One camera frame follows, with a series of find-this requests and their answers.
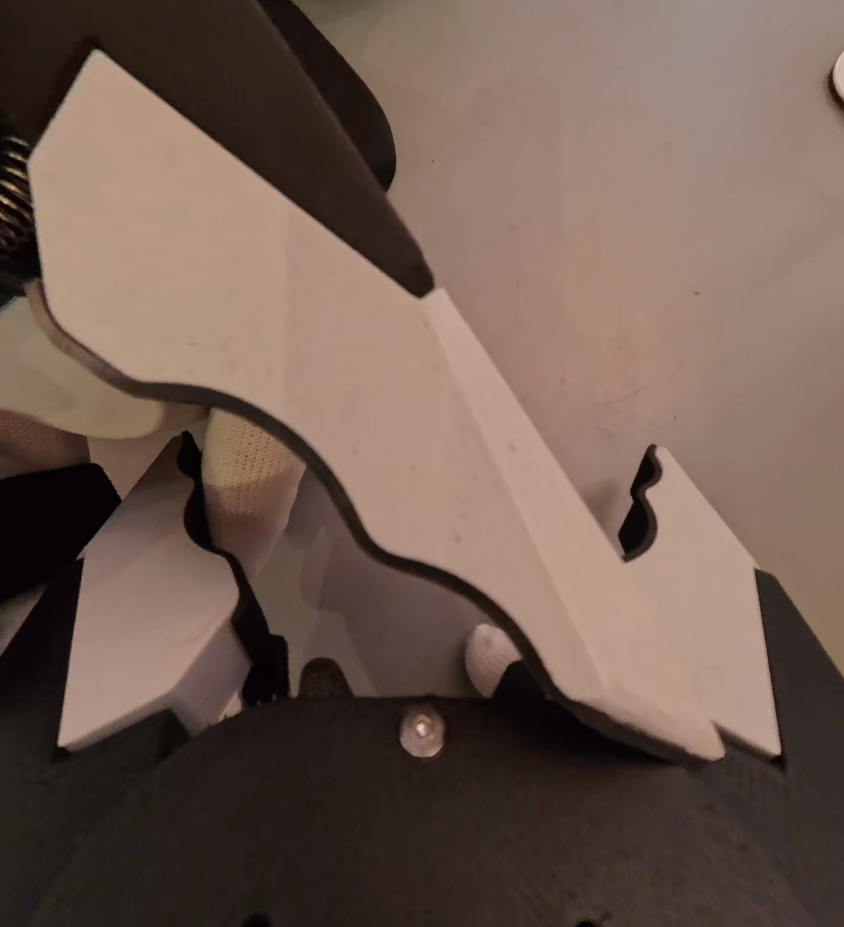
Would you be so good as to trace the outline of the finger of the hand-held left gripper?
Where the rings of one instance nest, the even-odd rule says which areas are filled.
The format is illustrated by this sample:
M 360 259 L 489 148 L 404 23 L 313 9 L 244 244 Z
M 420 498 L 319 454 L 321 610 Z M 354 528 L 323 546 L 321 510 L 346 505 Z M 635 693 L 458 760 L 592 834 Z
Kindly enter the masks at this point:
M 276 434 L 373 559 L 477 604 L 583 722 L 664 758 L 725 755 L 661 620 L 445 290 L 407 292 L 98 50 L 29 173 L 68 351 L 125 391 Z

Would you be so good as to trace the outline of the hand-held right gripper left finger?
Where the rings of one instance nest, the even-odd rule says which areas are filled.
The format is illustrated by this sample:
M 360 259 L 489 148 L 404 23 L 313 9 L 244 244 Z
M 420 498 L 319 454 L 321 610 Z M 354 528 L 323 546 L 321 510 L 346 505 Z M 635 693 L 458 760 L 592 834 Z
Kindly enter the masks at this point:
M 236 560 L 208 545 L 199 465 L 193 435 L 172 438 L 80 557 L 60 749 L 168 712 L 196 735 L 235 700 L 289 694 L 286 641 Z

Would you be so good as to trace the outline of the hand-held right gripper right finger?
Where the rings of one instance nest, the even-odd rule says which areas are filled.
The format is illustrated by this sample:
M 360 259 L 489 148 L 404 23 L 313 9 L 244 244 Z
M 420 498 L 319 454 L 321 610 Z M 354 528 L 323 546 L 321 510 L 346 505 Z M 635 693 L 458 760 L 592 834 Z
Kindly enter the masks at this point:
M 671 453 L 648 446 L 618 531 L 709 719 L 730 743 L 782 758 L 752 554 Z

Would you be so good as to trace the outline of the person's left hand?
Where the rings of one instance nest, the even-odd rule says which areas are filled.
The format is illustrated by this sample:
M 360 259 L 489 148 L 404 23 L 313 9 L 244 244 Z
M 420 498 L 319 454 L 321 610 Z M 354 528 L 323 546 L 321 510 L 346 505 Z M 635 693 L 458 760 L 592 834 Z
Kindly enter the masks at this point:
M 32 470 L 86 460 L 86 440 L 25 416 L 0 410 L 0 455 Z M 200 475 L 210 544 L 230 554 L 247 580 L 262 572 L 286 529 L 305 465 L 281 441 L 228 411 L 208 414 Z M 464 651 L 474 689 L 485 698 L 513 694 L 528 678 L 511 639 L 478 625 Z

